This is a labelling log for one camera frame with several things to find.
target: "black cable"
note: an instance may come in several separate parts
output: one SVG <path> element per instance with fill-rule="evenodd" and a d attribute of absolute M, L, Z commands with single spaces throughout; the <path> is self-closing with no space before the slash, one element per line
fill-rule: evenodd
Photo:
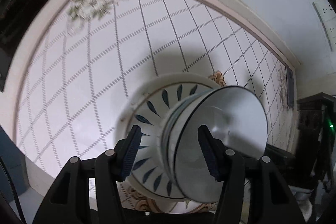
<path fill-rule="evenodd" d="M 7 170 L 7 168 L 5 166 L 5 163 L 3 162 L 1 156 L 0 156 L 0 165 L 1 165 L 1 168 L 2 168 L 2 170 L 4 171 L 4 173 L 5 173 L 6 177 L 7 177 L 7 180 L 8 180 L 9 185 L 10 185 L 10 189 L 12 190 L 12 194 L 13 194 L 13 197 L 14 197 L 15 205 L 16 205 L 17 211 L 19 212 L 19 216 L 21 218 L 21 222 L 23 224 L 27 224 L 25 216 L 24 216 L 22 208 L 21 208 L 19 197 L 17 196 L 17 192 L 16 192 L 16 189 L 15 189 L 15 186 L 13 184 L 11 176 L 9 175 L 8 170 Z"/>

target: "gold floral pattern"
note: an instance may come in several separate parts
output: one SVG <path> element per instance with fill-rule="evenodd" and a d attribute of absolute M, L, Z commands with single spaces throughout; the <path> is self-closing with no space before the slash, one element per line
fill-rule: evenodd
<path fill-rule="evenodd" d="M 209 79 L 215 81 L 221 87 L 225 87 L 226 86 L 226 83 L 224 81 L 224 75 L 219 70 L 216 71 L 213 75 L 210 75 Z"/>
<path fill-rule="evenodd" d="M 177 208 L 178 205 L 184 204 L 181 209 L 184 211 L 188 208 L 188 205 L 193 203 L 193 207 L 187 213 L 203 213 L 207 211 L 214 211 L 217 209 L 218 203 L 196 203 L 192 200 L 186 200 L 185 202 L 172 202 L 169 207 L 170 208 L 161 208 L 159 204 L 154 199 L 148 198 L 145 195 L 139 193 L 137 190 L 133 189 L 131 186 L 127 188 L 127 194 L 130 195 L 131 198 L 136 200 L 135 209 L 139 211 L 147 211 L 153 213 L 172 213 L 174 209 Z"/>

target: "wall socket panel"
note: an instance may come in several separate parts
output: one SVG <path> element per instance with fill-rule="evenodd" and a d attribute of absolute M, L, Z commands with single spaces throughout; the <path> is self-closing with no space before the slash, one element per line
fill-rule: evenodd
<path fill-rule="evenodd" d="M 314 1 L 313 6 L 326 32 L 330 49 L 336 52 L 336 13 L 327 0 Z"/>
<path fill-rule="evenodd" d="M 322 23 L 325 32 L 327 33 L 328 40 L 332 51 L 336 52 L 336 17 Z"/>
<path fill-rule="evenodd" d="M 319 15 L 321 22 L 327 22 L 336 17 L 334 9 L 327 0 L 317 0 L 313 2 L 313 6 Z"/>

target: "tile grout line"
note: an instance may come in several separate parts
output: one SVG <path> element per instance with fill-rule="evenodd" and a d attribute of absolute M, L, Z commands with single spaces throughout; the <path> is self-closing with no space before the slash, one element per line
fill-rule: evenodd
<path fill-rule="evenodd" d="M 268 82 L 269 82 L 269 80 L 271 79 L 271 77 L 272 77 L 272 73 L 270 74 L 270 76 L 269 76 L 269 79 L 268 79 L 268 81 L 267 81 L 267 83 L 264 85 L 264 88 L 263 88 L 263 90 L 262 90 L 262 92 L 261 92 L 261 94 L 260 94 L 260 96 L 259 96 L 259 99 L 260 99 L 260 97 L 262 96 L 262 94 L 263 94 L 263 92 L 266 90 L 266 86 L 268 85 Z M 272 126 L 272 117 L 271 117 L 271 113 L 270 113 L 270 111 L 269 111 L 269 120 L 270 120 L 270 122 L 271 122 L 271 131 L 270 131 L 270 133 L 272 133 L 272 143 L 274 143 L 273 142 L 273 126 Z"/>
<path fill-rule="evenodd" d="M 190 35 L 190 34 L 192 34 L 192 33 L 194 33 L 194 32 L 196 32 L 196 28 L 194 28 L 194 29 L 192 29 L 192 30 L 190 30 L 190 31 L 188 31 L 188 32 L 186 32 L 186 33 L 184 33 L 184 34 L 182 34 L 182 35 L 180 35 L 179 37 L 178 37 L 178 39 L 181 39 L 181 38 L 183 38 L 183 37 L 187 37 L 188 35 Z M 231 37 L 233 35 L 233 33 L 232 34 L 230 34 L 228 37 L 226 37 L 225 39 L 224 39 L 224 41 L 226 40 L 226 39 L 228 39 L 229 37 Z M 166 44 L 164 44 L 163 46 L 161 46 L 160 48 L 158 48 L 158 49 L 156 49 L 154 52 L 153 52 L 153 54 L 154 55 L 157 55 L 159 52 L 161 52 L 161 51 L 163 51 L 165 48 L 168 48 L 169 46 L 171 46 L 171 45 L 173 45 L 174 43 L 176 43 L 177 42 L 177 39 L 174 39 L 174 40 L 172 40 L 172 41 L 170 41 L 170 42 L 168 42 L 168 43 L 166 43 Z M 129 68 L 126 72 L 124 72 L 124 74 L 125 75 L 128 75 L 130 72 L 132 72 L 133 70 L 135 70 L 136 68 L 138 68 L 140 65 L 142 65 L 143 63 L 145 63 L 146 61 L 148 61 L 149 59 L 150 59 L 150 55 L 147 55 L 145 58 L 143 58 L 142 60 L 140 60 L 137 64 L 135 64 L 135 65 L 133 65 L 131 68 Z"/>
<path fill-rule="evenodd" d="M 17 126 L 19 128 L 19 133 L 20 133 L 21 140 L 23 140 L 23 133 L 22 133 L 22 128 L 21 128 L 21 123 L 20 123 L 19 116 L 17 116 Z M 27 156 L 27 150 L 26 150 L 25 143 L 21 142 L 21 144 L 22 144 L 23 151 L 24 151 L 25 155 Z"/>
<path fill-rule="evenodd" d="M 110 82 L 106 87 L 104 87 L 100 92 L 98 92 L 95 96 L 98 98 L 101 95 L 103 95 L 106 91 L 108 91 L 111 87 L 113 87 L 116 83 L 118 83 L 121 80 L 121 76 L 114 79 L 112 82 Z M 53 136 L 52 140 L 55 140 L 64 130 L 67 126 L 70 125 L 70 121 L 73 121 L 75 118 L 77 118 L 85 109 L 87 109 L 91 104 L 93 103 L 93 100 L 90 99 L 85 105 L 83 105 L 72 117 L 70 117 L 70 120 L 67 121 Z M 34 163 L 38 160 L 39 157 L 44 153 L 44 151 L 50 146 L 51 141 L 49 141 L 45 147 L 41 150 L 39 155 L 34 160 Z"/>
<path fill-rule="evenodd" d="M 251 77 L 249 78 L 249 80 L 248 80 L 248 81 L 246 82 L 246 84 L 244 85 L 244 87 L 246 87 L 247 84 L 248 84 L 250 81 L 252 81 L 253 76 L 255 75 L 255 73 L 257 72 L 257 70 L 260 68 L 260 65 L 261 65 L 261 63 L 263 62 L 263 60 L 265 59 L 265 57 L 266 57 L 266 55 L 263 56 L 262 60 L 261 60 L 259 63 L 258 63 L 258 61 L 257 61 L 258 66 L 257 66 L 256 69 L 254 70 L 254 72 L 252 73 Z"/>
<path fill-rule="evenodd" d="M 27 90 L 29 90 L 29 72 L 27 73 L 27 78 L 26 79 L 27 79 L 27 83 L 26 83 L 27 84 Z M 32 110 L 30 108 L 30 99 L 27 100 L 27 109 L 28 109 L 29 123 L 31 123 L 32 122 Z M 39 146 L 38 146 L 37 141 L 36 141 L 36 135 L 35 135 L 35 132 L 34 132 L 34 127 L 31 128 L 31 135 L 33 137 L 36 152 L 37 152 L 37 154 L 39 154 L 40 150 L 39 150 Z M 44 163 L 43 163 L 42 159 L 39 158 L 39 160 L 40 160 L 42 170 L 45 171 L 45 166 L 44 166 Z"/>
<path fill-rule="evenodd" d="M 191 31 L 189 31 L 189 32 L 191 32 L 191 33 L 193 33 L 193 32 L 196 32 L 197 31 L 197 29 L 195 28 L 195 29 L 193 29 L 193 30 L 191 30 Z M 214 49 L 216 49 L 219 45 L 221 45 L 225 40 L 227 40 L 228 38 L 230 38 L 230 37 L 232 37 L 233 36 L 233 33 L 232 34 L 230 34 L 230 35 L 228 35 L 226 38 L 224 38 L 224 40 L 221 40 L 219 43 L 217 43 L 214 47 L 212 47 L 210 50 L 209 50 L 209 52 L 212 52 Z M 195 59 L 192 63 L 190 63 L 189 65 L 187 65 L 187 67 L 188 68 L 191 68 L 192 66 L 194 66 L 198 61 L 200 61 L 202 58 L 204 58 L 206 56 L 206 53 L 205 54 L 202 54 L 201 56 L 199 56 L 197 59 Z M 236 62 L 232 65 L 232 66 L 230 66 L 227 70 L 226 70 L 226 72 L 224 73 L 224 74 L 226 74 L 231 68 L 233 68 L 233 66 L 240 60 L 240 58 L 242 57 L 243 55 L 241 55 L 237 60 L 236 60 Z"/>
<path fill-rule="evenodd" d="M 233 31 L 233 28 L 232 28 L 232 26 L 231 26 L 231 24 L 230 24 L 230 22 L 229 22 L 229 20 L 228 20 L 227 18 L 226 18 L 226 21 L 228 22 L 228 24 L 229 24 L 229 26 L 230 26 L 231 30 Z M 247 65 L 247 62 L 246 62 L 246 59 L 245 59 L 245 56 L 244 56 L 243 50 L 242 50 L 242 48 L 241 48 L 241 46 L 240 46 L 240 44 L 239 44 L 239 41 L 238 41 L 238 39 L 237 39 L 237 36 L 236 36 L 236 34 L 234 34 L 234 35 L 235 35 L 235 39 L 236 39 L 236 41 L 237 41 L 237 43 L 238 43 L 238 46 L 239 46 L 239 48 L 240 48 L 240 50 L 241 50 L 241 53 L 243 54 L 243 58 L 244 58 L 244 61 L 245 61 L 245 64 L 246 64 L 247 70 L 248 70 L 248 72 L 249 72 L 249 75 L 250 75 L 250 77 L 251 77 L 251 72 L 250 72 L 249 66 Z M 253 91 L 254 91 L 254 94 L 255 94 L 255 89 L 254 89 L 253 80 L 251 80 L 251 83 L 252 83 Z"/>
<path fill-rule="evenodd" d="M 167 5 L 166 5 L 165 0 L 162 0 L 162 1 L 163 1 L 163 4 L 164 4 L 165 8 L 166 8 L 167 14 L 168 14 L 168 16 L 169 16 L 170 23 L 171 23 L 171 25 L 172 25 L 172 27 L 173 27 L 174 34 L 175 34 L 177 43 L 178 43 L 178 46 L 179 46 L 180 51 L 181 51 L 181 54 L 182 54 L 183 62 L 184 62 L 184 65 L 185 65 L 185 69 L 186 69 L 186 71 L 188 72 L 187 63 L 186 63 L 186 61 L 185 61 L 185 57 L 184 57 L 184 54 L 183 54 L 183 51 L 182 51 L 182 47 L 181 47 L 181 44 L 180 44 L 180 40 L 179 40 L 179 38 L 177 37 L 177 34 L 176 34 L 175 26 L 174 26 L 173 21 L 172 21 L 172 19 L 171 19 L 171 17 L 170 17 L 170 14 L 169 14 L 169 11 L 168 11 L 168 8 L 167 8 Z"/>
<path fill-rule="evenodd" d="M 275 122 L 274 122 L 274 124 L 273 124 L 273 126 L 272 126 L 272 130 L 273 130 L 275 124 L 277 123 L 277 120 L 278 120 L 278 118 L 279 118 L 279 115 L 280 115 L 280 113 L 278 113 L 278 115 L 277 115 L 277 118 L 276 118 L 276 120 L 275 120 Z M 277 141 L 278 141 L 278 139 L 279 139 L 279 136 L 280 136 L 280 132 L 279 132 L 279 135 L 278 135 L 278 137 L 277 137 L 277 139 L 276 139 L 274 145 L 277 143 Z"/>
<path fill-rule="evenodd" d="M 130 201 L 130 195 L 126 192 L 124 186 L 122 185 L 121 182 L 119 182 L 120 188 L 122 190 L 122 192 L 124 193 L 126 200 L 128 201 L 128 203 L 131 205 L 132 210 L 136 210 L 135 206 L 133 205 L 133 203 Z"/>
<path fill-rule="evenodd" d="M 138 0 L 138 1 L 139 1 L 139 5 L 140 5 L 140 10 L 141 10 L 141 16 L 142 16 L 143 26 L 144 26 L 144 28 L 145 28 L 145 32 L 146 32 L 146 36 L 147 36 L 147 40 L 148 40 L 148 45 L 149 45 L 149 49 L 150 49 L 150 52 L 151 52 L 151 57 L 152 57 L 152 61 L 153 61 L 153 66 L 154 66 L 155 74 L 156 74 L 156 76 L 159 76 L 159 75 L 158 75 L 157 68 L 156 68 L 156 65 L 155 65 L 155 60 L 154 60 L 154 55 L 153 55 L 153 51 L 152 51 L 151 41 L 149 40 L 149 36 L 148 36 L 148 32 L 147 32 L 147 27 L 146 27 L 146 23 L 145 23 L 145 18 L 144 18 L 144 16 L 143 16 L 143 11 L 142 11 L 142 7 L 141 7 L 141 2 L 140 2 L 140 0 Z"/>
<path fill-rule="evenodd" d="M 67 116 L 67 123 L 69 125 L 69 130 L 70 130 L 70 134 L 71 134 L 71 138 L 73 141 L 73 145 L 75 147 L 75 150 L 77 152 L 77 155 L 79 155 L 79 148 L 77 145 L 77 141 L 76 141 L 76 137 L 75 137 L 75 133 L 74 133 L 74 129 L 72 127 L 72 121 L 70 120 L 70 112 L 69 112 L 69 105 L 68 105 L 68 94 L 67 94 L 67 89 L 65 87 L 65 82 L 66 82 L 66 66 L 65 66 L 65 61 L 66 61 L 66 57 L 65 57 L 65 50 L 66 50 L 66 45 L 67 45 L 67 36 L 64 35 L 63 38 L 63 58 L 62 58 L 62 83 L 63 83 L 63 101 L 64 101 L 64 107 L 65 107 L 65 112 L 66 112 L 66 116 Z"/>
<path fill-rule="evenodd" d="M 216 30 L 217 30 L 217 32 L 218 32 L 218 35 L 219 35 L 220 39 L 222 40 L 221 42 L 222 42 L 222 44 L 223 44 L 223 46 L 224 46 L 224 49 L 225 49 L 225 51 L 226 51 L 226 54 L 227 54 L 227 57 L 228 57 L 228 59 L 229 59 L 230 65 L 232 66 L 231 58 L 230 58 L 229 53 L 227 52 L 226 46 L 225 46 L 225 44 L 224 44 L 224 41 L 225 41 L 226 39 L 228 39 L 228 37 L 225 38 L 224 40 L 222 39 L 222 36 L 221 36 L 221 34 L 219 33 L 219 30 L 218 30 L 218 28 L 217 28 L 217 25 L 216 25 L 215 21 L 213 20 L 213 18 L 212 18 L 212 16 L 211 16 L 210 12 L 209 12 L 209 10 L 208 10 L 208 8 L 206 7 L 206 5 L 204 5 L 204 6 L 205 6 L 205 8 L 207 9 L 208 14 L 209 14 L 209 16 L 210 16 L 210 18 L 211 18 L 213 24 L 214 24 L 215 27 L 216 27 Z M 238 85 L 238 81 L 237 81 L 236 73 L 235 73 L 235 70 L 233 69 L 233 66 L 232 66 L 232 71 L 233 71 L 233 74 L 234 74 L 234 76 L 235 76 L 236 83 L 237 83 L 237 85 Z"/>
<path fill-rule="evenodd" d="M 148 7 L 148 6 L 150 6 L 150 5 L 154 4 L 154 3 L 157 3 L 157 2 L 159 2 L 159 1 L 161 1 L 161 0 L 151 0 L 151 1 L 147 2 L 147 3 L 142 4 L 142 7 L 143 7 L 143 8 Z M 132 8 L 132 9 L 126 11 L 126 12 L 123 12 L 122 14 L 118 15 L 117 17 L 119 17 L 119 18 L 125 17 L 125 16 L 127 16 L 127 15 L 129 15 L 129 14 L 131 14 L 131 13 L 137 11 L 137 10 L 139 10 L 139 9 L 140 9 L 140 7 L 139 7 L 139 6 L 136 6 L 136 7 Z M 65 31 L 62 31 L 61 33 L 59 33 L 58 35 L 56 35 L 56 36 L 51 40 L 51 42 L 47 45 L 47 49 L 50 48 L 55 42 L 57 42 L 57 41 L 62 37 L 62 35 L 63 35 L 64 33 L 65 33 Z M 32 59 L 32 61 L 31 61 L 31 64 L 30 64 L 30 65 L 33 65 L 34 63 L 36 63 L 36 62 L 41 58 L 42 54 L 43 54 L 43 52 L 40 52 L 36 57 L 34 57 L 34 58 Z"/>
<path fill-rule="evenodd" d="M 212 65 L 212 62 L 211 62 L 211 59 L 210 59 L 210 56 L 209 56 L 209 52 L 208 52 L 207 47 L 206 47 L 206 45 L 205 45 L 205 43 L 204 43 L 203 37 L 202 37 L 201 32 L 200 32 L 200 30 L 199 30 L 199 28 L 198 28 L 198 25 L 197 25 L 197 23 L 196 23 L 196 20 L 195 20 L 195 18 L 194 18 L 194 16 L 193 16 L 192 12 L 191 12 L 191 10 L 190 10 L 190 8 L 189 8 L 189 6 L 188 6 L 188 4 L 187 4 L 187 2 L 186 2 L 185 0 L 184 0 L 184 3 L 185 3 L 186 6 L 188 7 L 189 13 L 190 13 L 190 15 L 191 15 L 191 17 L 192 17 L 192 19 L 193 19 L 195 25 L 196 25 L 198 34 L 199 34 L 199 36 L 201 37 L 201 40 L 202 40 L 202 42 L 203 42 L 203 45 L 204 45 L 206 54 L 207 54 L 207 56 L 208 56 L 208 58 L 209 58 L 209 62 L 210 62 L 212 71 L 213 71 L 213 73 L 215 73 L 215 70 L 214 70 L 214 68 L 213 68 L 213 65 Z"/>
<path fill-rule="evenodd" d="M 97 101 L 96 101 L 96 97 L 95 97 L 95 87 L 94 87 L 94 84 L 93 84 L 93 77 L 92 77 L 91 35 L 92 35 L 91 34 L 91 20 L 89 20 L 88 25 L 87 25 L 87 63 L 89 65 L 88 66 L 89 85 L 90 85 L 90 92 L 91 92 L 91 100 L 93 101 L 92 105 L 93 105 L 94 115 L 95 115 L 95 118 L 96 118 L 98 130 L 100 132 L 100 135 L 102 136 L 104 133 L 103 133 L 103 130 L 101 128 L 101 122 L 100 122 L 99 112 L 98 112 L 98 108 L 97 108 Z M 106 145 L 105 139 L 103 139 L 103 145 L 104 145 L 104 148 L 107 150 L 107 145 Z"/>
<path fill-rule="evenodd" d="M 244 30 L 244 33 L 245 33 L 245 35 L 246 35 L 246 38 L 247 38 L 247 40 L 249 41 L 249 43 L 250 43 L 250 45 L 251 45 L 251 42 L 250 42 L 250 40 L 249 40 L 249 38 L 248 38 L 248 36 L 247 36 L 247 33 L 245 32 L 245 30 Z M 254 52 L 254 49 L 253 49 L 253 47 L 251 47 L 252 48 L 252 51 L 253 51 L 253 55 L 254 55 L 254 57 L 255 57 L 255 60 L 258 62 L 258 59 L 257 59 L 257 56 L 255 55 L 255 52 Z M 261 74 L 261 78 L 262 78 L 262 82 L 263 82 L 263 84 L 264 84 L 264 87 L 266 87 L 265 86 L 265 80 L 264 80 L 264 76 L 263 76 L 263 73 L 262 73 L 262 71 L 261 71 L 261 68 L 260 68 L 260 65 L 261 65 L 261 63 L 263 62 L 263 60 L 266 60 L 266 54 L 268 53 L 268 51 L 264 54 L 264 57 L 262 58 L 262 60 L 261 60 L 261 62 L 258 64 L 258 67 L 257 67 L 257 69 L 259 69 L 259 71 L 260 71 L 260 74 Z M 268 104 L 268 112 L 269 112 L 269 120 L 270 120 L 270 122 L 271 122 L 271 124 L 272 124 L 272 116 L 271 116 L 271 113 L 270 113 L 270 109 L 271 109 L 271 106 L 272 106 L 272 104 L 271 105 L 269 105 L 269 100 L 268 100 L 268 94 L 267 94 L 267 92 L 265 92 L 266 93 L 266 100 L 267 100 L 267 104 Z M 273 143 L 273 129 L 271 129 L 271 135 L 272 135 L 272 143 Z"/>
<path fill-rule="evenodd" d="M 105 133 L 103 133 L 104 137 L 109 135 L 115 128 L 111 127 L 109 130 L 107 130 Z M 93 147 L 95 147 L 100 141 L 103 140 L 103 136 L 100 136 L 97 140 L 95 140 L 92 144 L 90 144 L 79 156 L 84 156 L 87 152 L 89 152 Z"/>
<path fill-rule="evenodd" d="M 193 9 L 193 8 L 196 8 L 196 7 L 199 7 L 199 6 L 200 6 L 200 5 L 194 5 L 194 6 L 191 6 L 190 8 Z M 178 15 L 178 14 L 180 14 L 180 13 L 182 13 L 182 12 L 186 12 L 187 10 L 188 10 L 187 8 L 185 8 L 185 9 L 181 9 L 181 10 L 179 10 L 179 11 L 173 12 L 173 13 L 171 14 L 171 16 Z M 152 23 L 147 24 L 147 27 L 150 28 L 150 27 L 152 27 L 152 26 L 155 26 L 156 24 L 158 24 L 158 23 L 160 23 L 160 22 L 162 22 L 162 21 L 164 21 L 164 20 L 166 20 L 166 19 L 168 19 L 168 16 L 165 16 L 165 17 L 163 17 L 163 18 L 160 18 L 160 19 L 158 19 L 158 20 L 155 20 L 155 21 L 152 22 Z M 109 21 L 105 22 L 104 24 L 100 25 L 99 27 L 97 27 L 95 30 L 92 31 L 92 32 L 93 32 L 92 35 L 94 35 L 94 34 L 96 33 L 96 32 L 95 32 L 96 30 L 101 30 L 101 29 L 103 29 L 103 27 L 102 27 L 103 25 L 105 25 L 105 27 L 108 26 L 108 25 L 109 25 L 109 24 L 107 24 L 108 22 L 112 23 L 112 22 L 114 22 L 114 20 L 109 20 Z M 135 35 L 141 33 L 142 31 L 144 31 L 144 27 L 142 27 L 142 28 L 140 28 L 139 30 L 134 31 L 133 33 L 131 33 L 131 34 L 129 34 L 129 35 L 123 37 L 122 39 L 120 39 L 120 43 L 123 43 L 123 42 L 127 41 L 128 39 L 130 39 L 130 37 L 133 37 L 133 36 L 135 36 Z M 76 47 L 78 47 L 79 45 L 81 45 L 81 44 L 82 44 L 84 41 L 86 41 L 86 40 L 87 40 L 87 36 L 85 36 L 85 37 L 81 38 L 80 40 L 78 40 L 74 45 L 72 45 L 69 49 L 66 50 L 66 55 L 68 55 L 70 52 L 72 52 Z M 60 62 L 62 61 L 62 56 L 63 56 L 63 55 L 61 55 L 60 57 L 58 57 L 58 58 L 56 59 L 56 61 L 54 61 L 53 64 L 51 64 L 51 65 L 48 67 L 48 69 L 46 70 L 46 74 L 48 74 L 49 72 L 51 72 L 51 70 L 52 70 L 58 63 L 60 63 Z M 32 87 L 31 90 L 30 90 L 31 93 L 32 93 L 32 92 L 36 89 L 36 87 L 38 87 L 38 85 L 41 83 L 41 79 L 42 79 L 42 77 L 40 77 L 40 78 L 37 80 L 37 82 L 33 85 L 33 87 Z M 22 102 L 20 102 L 18 111 L 20 111 L 21 107 L 24 106 L 24 104 L 25 104 L 27 98 L 28 98 L 28 97 L 26 96 L 26 97 L 22 100 Z"/>
<path fill-rule="evenodd" d="M 260 43 L 259 43 L 259 47 L 260 47 L 261 51 L 264 52 L 264 51 L 263 51 L 263 48 L 262 48 L 261 45 L 260 45 Z M 266 58 L 265 58 L 265 61 L 266 61 L 266 65 L 267 65 L 268 71 L 269 71 L 269 73 L 271 73 L 271 70 L 269 69 L 269 65 L 268 65 L 268 62 L 267 62 L 267 59 L 266 59 Z M 275 91 L 275 86 L 274 86 L 274 82 L 273 82 L 272 75 L 271 75 L 271 80 L 272 80 L 272 85 L 273 85 L 273 89 L 274 89 L 275 96 L 277 96 L 277 92 L 278 92 L 279 88 L 278 88 L 277 91 Z M 278 100 L 277 100 L 277 99 L 276 99 L 276 102 L 277 102 L 277 110 L 278 110 L 278 113 L 280 113 L 279 105 L 278 105 Z"/>
<path fill-rule="evenodd" d="M 89 191 L 93 190 L 94 192 L 96 192 L 96 189 L 95 189 L 96 187 L 95 187 L 95 185 L 93 185 L 92 179 L 89 179 L 89 184 L 90 184 Z"/>
<path fill-rule="evenodd" d="M 117 26 L 117 16 L 116 16 L 116 6 L 113 5 L 113 7 L 114 7 L 114 30 L 115 30 L 115 39 L 117 41 L 117 52 L 118 52 L 118 60 L 119 60 L 119 67 L 120 67 L 120 75 L 121 75 L 122 80 L 123 80 L 124 92 L 125 92 L 125 96 L 127 98 L 128 97 L 128 93 L 127 93 L 127 87 L 126 87 L 126 82 L 125 82 L 123 63 L 122 63 L 121 56 L 120 56 L 120 43 L 119 43 L 119 38 L 118 38 L 118 26 Z"/>
<path fill-rule="evenodd" d="M 283 123 L 282 123 L 280 132 L 281 132 L 281 130 L 283 129 L 283 127 L 284 127 L 284 125 L 285 125 L 285 122 L 286 122 L 286 119 L 285 119 L 285 120 L 283 121 Z M 286 133 L 286 135 L 285 135 L 285 139 L 284 139 L 284 141 L 282 142 L 282 144 L 280 144 L 280 146 L 283 146 L 283 145 L 284 145 L 284 143 L 285 143 L 285 141 L 286 141 L 286 139 L 287 139 L 288 134 L 289 134 L 289 132 Z"/>
<path fill-rule="evenodd" d="M 273 103 L 274 103 L 275 99 L 276 99 L 276 96 L 273 98 L 273 101 L 271 102 L 271 105 L 270 105 L 270 106 L 272 106 L 272 105 L 273 105 Z"/>
<path fill-rule="evenodd" d="M 183 35 L 181 35 L 180 37 L 185 37 L 189 34 L 191 34 L 194 30 L 189 31 Z M 170 43 L 167 43 L 167 47 L 172 45 L 173 41 L 171 41 Z M 94 57 L 91 60 L 91 63 L 96 62 L 97 60 L 99 60 L 102 56 L 104 56 L 105 54 L 107 54 L 110 50 L 112 50 L 115 46 L 111 45 L 109 48 L 105 49 L 104 51 L 102 51 L 100 54 L 98 54 L 96 57 Z M 153 54 L 157 54 L 158 52 L 160 52 L 161 50 L 163 50 L 165 47 L 160 47 L 159 49 L 157 49 Z M 47 106 L 49 106 L 56 98 L 57 96 L 65 89 L 65 87 L 67 87 L 72 81 L 74 81 L 81 73 L 83 73 L 86 69 L 88 68 L 88 64 L 86 64 L 85 66 L 83 66 L 79 71 L 77 71 L 73 76 L 71 76 L 69 78 L 69 80 L 65 83 L 64 86 L 61 86 L 61 88 L 58 89 L 58 91 L 56 91 L 56 93 L 51 97 L 51 99 L 47 102 Z M 32 125 L 35 124 L 35 122 L 37 121 L 37 119 L 40 117 L 40 115 L 42 114 L 43 110 L 40 110 L 39 113 L 36 115 L 36 117 L 33 120 Z M 25 132 L 25 134 L 23 135 L 23 140 L 26 137 L 28 131 L 30 130 L 31 126 L 27 129 L 27 131 Z"/>
<path fill-rule="evenodd" d="M 43 59 L 42 59 L 42 102 L 43 102 L 43 108 L 44 108 L 44 119 L 45 119 L 45 124 L 47 127 L 49 139 L 51 140 L 53 135 L 51 133 L 51 128 L 50 128 L 50 123 L 49 123 L 49 116 L 48 116 L 48 110 L 47 110 L 47 102 L 46 102 L 46 90 L 45 90 L 45 64 L 46 64 L 46 58 L 47 58 L 47 52 L 43 54 Z M 52 150 L 54 152 L 54 156 L 56 158 L 58 167 L 62 169 L 62 164 L 61 161 L 59 160 L 58 153 L 56 146 L 54 142 L 51 143 Z"/>

